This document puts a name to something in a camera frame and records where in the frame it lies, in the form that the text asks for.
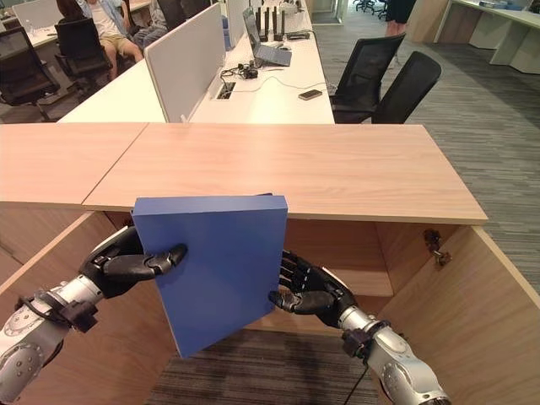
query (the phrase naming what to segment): gray carpet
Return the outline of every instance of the gray carpet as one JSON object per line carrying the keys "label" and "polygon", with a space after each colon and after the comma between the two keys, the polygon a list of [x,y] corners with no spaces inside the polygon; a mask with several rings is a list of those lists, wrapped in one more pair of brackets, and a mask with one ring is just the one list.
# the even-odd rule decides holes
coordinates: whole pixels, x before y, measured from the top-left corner
{"label": "gray carpet", "polygon": [[[147,405],[341,405],[364,370],[338,337],[243,330],[182,360],[173,357]],[[369,373],[349,404],[376,404]]]}

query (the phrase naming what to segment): mesh chair back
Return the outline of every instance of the mesh chair back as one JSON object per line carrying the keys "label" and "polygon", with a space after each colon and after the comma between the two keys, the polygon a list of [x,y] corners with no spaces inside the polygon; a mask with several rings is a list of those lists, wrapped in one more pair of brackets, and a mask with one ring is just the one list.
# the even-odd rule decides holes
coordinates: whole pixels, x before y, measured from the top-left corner
{"label": "mesh chair back", "polygon": [[375,109],[374,124],[403,124],[439,80],[440,64],[415,51]]}
{"label": "mesh chair back", "polygon": [[405,34],[358,40],[336,89],[340,100],[373,108],[381,97],[381,80]]}
{"label": "mesh chair back", "polygon": [[54,26],[58,33],[60,53],[74,59],[101,53],[100,38],[92,19],[80,19]]}
{"label": "mesh chair back", "polygon": [[0,32],[0,92],[10,105],[36,102],[59,89],[23,27]]}
{"label": "mesh chair back", "polygon": [[186,21],[186,14],[180,0],[158,0],[169,31]]}
{"label": "mesh chair back", "polygon": [[63,62],[59,62],[67,76],[81,77],[111,68],[92,19],[62,23],[55,28],[60,53],[64,57]]}

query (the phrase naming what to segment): black office chair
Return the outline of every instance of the black office chair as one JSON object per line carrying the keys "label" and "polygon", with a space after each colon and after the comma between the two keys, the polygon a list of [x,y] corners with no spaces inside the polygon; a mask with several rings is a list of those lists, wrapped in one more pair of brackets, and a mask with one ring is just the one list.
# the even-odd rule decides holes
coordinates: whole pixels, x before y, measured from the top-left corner
{"label": "black office chair", "polygon": [[405,34],[358,40],[330,96],[336,123],[358,123],[371,115],[381,100],[381,81]]}
{"label": "black office chair", "polygon": [[[60,47],[60,55],[55,55],[58,64],[85,95],[95,93],[99,89],[96,79],[108,72],[112,65],[100,44],[94,21],[80,19],[54,27]],[[81,79],[86,81],[86,86],[81,83]]]}
{"label": "black office chair", "polygon": [[163,12],[169,31],[186,21],[186,14],[182,8],[181,0],[158,0],[158,4]]}
{"label": "black office chair", "polygon": [[439,63],[421,52],[413,52],[375,108],[371,122],[403,124],[435,86],[441,71]]}
{"label": "black office chair", "polygon": [[388,0],[379,0],[379,2],[384,5],[377,11],[377,17],[379,17],[379,19],[382,19],[383,17],[386,18],[386,15],[388,14]]}
{"label": "black office chair", "polygon": [[365,13],[365,10],[371,10],[371,15],[375,13],[375,1],[374,0],[354,0],[353,3],[358,1],[356,4],[356,11],[360,9]]}
{"label": "black office chair", "polygon": [[0,93],[2,102],[36,106],[45,121],[52,120],[38,101],[60,89],[41,63],[23,27],[0,32]]}

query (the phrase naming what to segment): wooden shelf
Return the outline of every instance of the wooden shelf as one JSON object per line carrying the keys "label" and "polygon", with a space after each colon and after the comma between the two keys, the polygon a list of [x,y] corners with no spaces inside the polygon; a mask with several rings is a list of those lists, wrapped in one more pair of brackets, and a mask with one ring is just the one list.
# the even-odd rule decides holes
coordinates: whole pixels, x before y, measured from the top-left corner
{"label": "wooden shelf", "polygon": [[393,296],[374,223],[289,219],[285,248],[326,267],[356,295]]}

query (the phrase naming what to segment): power outlet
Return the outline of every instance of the power outlet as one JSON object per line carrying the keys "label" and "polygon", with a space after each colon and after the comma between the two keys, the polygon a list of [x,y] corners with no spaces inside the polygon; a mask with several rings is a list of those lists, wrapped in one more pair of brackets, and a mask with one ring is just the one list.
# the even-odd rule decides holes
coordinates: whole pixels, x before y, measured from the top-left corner
{"label": "power outlet", "polygon": [[236,82],[228,82],[226,85],[224,84],[221,87],[221,90],[219,91],[217,99],[228,100],[235,86],[236,86]]}

